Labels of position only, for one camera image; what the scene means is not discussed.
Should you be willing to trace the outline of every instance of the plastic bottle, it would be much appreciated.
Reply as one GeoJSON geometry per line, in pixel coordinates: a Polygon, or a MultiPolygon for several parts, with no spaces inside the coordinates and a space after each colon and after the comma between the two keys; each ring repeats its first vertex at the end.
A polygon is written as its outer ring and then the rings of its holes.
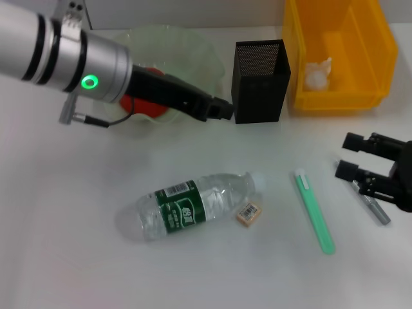
{"type": "Polygon", "coordinates": [[[141,197],[137,212],[146,240],[224,216],[265,190],[259,173],[215,174],[141,197]]]}

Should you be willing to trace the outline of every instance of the white table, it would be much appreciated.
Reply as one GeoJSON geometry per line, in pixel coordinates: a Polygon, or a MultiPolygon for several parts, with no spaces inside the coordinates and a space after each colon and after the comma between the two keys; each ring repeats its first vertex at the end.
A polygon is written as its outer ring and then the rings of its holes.
{"type": "MultiPolygon", "coordinates": [[[[392,29],[400,54],[391,96],[358,117],[292,118],[286,107],[276,124],[64,127],[65,95],[0,77],[0,308],[411,308],[412,215],[382,202],[392,223],[377,225],[333,176],[331,155],[387,173],[391,162],[341,149],[346,133],[412,139],[412,25],[392,29]],[[333,256],[290,179],[297,167],[314,185],[333,256]],[[124,209],[141,195],[245,171],[264,172],[268,185],[251,228],[228,218],[149,245],[124,237],[124,209]]],[[[200,30],[226,65],[223,98],[234,43],[277,30],[200,30]]],[[[88,99],[79,108],[101,112],[88,99]]]]}

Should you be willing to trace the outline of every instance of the white object in bin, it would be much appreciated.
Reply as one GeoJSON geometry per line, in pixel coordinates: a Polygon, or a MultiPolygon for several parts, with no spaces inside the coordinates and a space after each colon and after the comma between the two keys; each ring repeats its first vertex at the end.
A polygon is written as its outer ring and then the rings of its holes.
{"type": "Polygon", "coordinates": [[[306,64],[304,85],[307,90],[326,91],[329,88],[329,74],[332,70],[332,58],[319,63],[306,64]]]}

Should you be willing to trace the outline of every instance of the clear plastic bowl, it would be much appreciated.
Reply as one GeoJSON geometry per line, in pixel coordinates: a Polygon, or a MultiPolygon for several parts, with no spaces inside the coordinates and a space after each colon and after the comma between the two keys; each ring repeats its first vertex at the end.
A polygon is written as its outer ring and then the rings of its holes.
{"type": "MultiPolygon", "coordinates": [[[[216,94],[218,84],[225,75],[225,68],[213,45],[192,30],[149,25],[127,30],[113,40],[129,48],[135,65],[159,69],[211,95],[216,94]]],[[[126,114],[118,103],[105,103],[104,106],[110,118],[121,118],[126,114]]],[[[168,123],[177,114],[176,110],[169,109],[156,119],[143,114],[135,114],[131,119],[168,123]]]]}

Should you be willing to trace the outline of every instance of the bottle cap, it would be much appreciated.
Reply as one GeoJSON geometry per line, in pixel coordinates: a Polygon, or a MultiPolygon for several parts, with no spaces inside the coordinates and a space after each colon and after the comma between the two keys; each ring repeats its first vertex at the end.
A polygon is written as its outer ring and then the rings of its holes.
{"type": "Polygon", "coordinates": [[[255,192],[262,194],[266,190],[265,175],[259,172],[247,172],[247,175],[249,175],[253,180],[253,183],[255,185],[255,192]]]}

